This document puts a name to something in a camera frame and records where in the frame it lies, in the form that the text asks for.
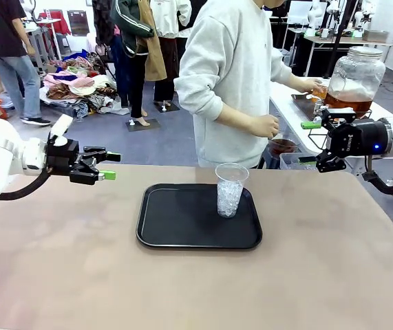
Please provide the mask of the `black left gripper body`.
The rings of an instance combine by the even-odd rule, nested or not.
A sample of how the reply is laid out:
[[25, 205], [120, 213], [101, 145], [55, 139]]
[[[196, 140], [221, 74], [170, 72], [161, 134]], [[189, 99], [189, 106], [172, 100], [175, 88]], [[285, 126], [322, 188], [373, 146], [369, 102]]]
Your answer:
[[67, 139], [63, 145], [57, 145], [55, 139], [49, 139], [46, 147], [46, 171], [50, 176], [82, 177], [82, 157], [78, 141]]

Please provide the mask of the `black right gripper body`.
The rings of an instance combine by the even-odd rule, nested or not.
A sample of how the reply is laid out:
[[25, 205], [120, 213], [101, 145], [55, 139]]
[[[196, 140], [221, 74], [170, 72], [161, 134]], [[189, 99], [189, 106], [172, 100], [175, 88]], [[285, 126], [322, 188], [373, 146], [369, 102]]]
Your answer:
[[332, 154], [337, 157], [382, 155], [388, 142], [385, 123], [355, 120], [341, 124], [332, 132]]

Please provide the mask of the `person's left hand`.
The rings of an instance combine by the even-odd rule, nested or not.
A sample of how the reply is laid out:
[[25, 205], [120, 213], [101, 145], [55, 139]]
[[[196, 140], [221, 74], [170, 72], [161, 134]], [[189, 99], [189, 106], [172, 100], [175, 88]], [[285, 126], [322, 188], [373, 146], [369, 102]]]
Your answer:
[[318, 78], [309, 78], [301, 82], [301, 90], [307, 93], [323, 93], [325, 87], [322, 84], [322, 80]]

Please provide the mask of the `person's right hand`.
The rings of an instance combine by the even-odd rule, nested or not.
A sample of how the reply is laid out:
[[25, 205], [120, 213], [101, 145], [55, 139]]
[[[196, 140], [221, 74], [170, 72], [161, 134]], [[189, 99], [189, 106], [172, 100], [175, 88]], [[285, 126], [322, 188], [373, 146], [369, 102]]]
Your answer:
[[279, 133], [279, 120], [273, 115], [263, 115], [253, 120], [253, 134], [273, 139]]

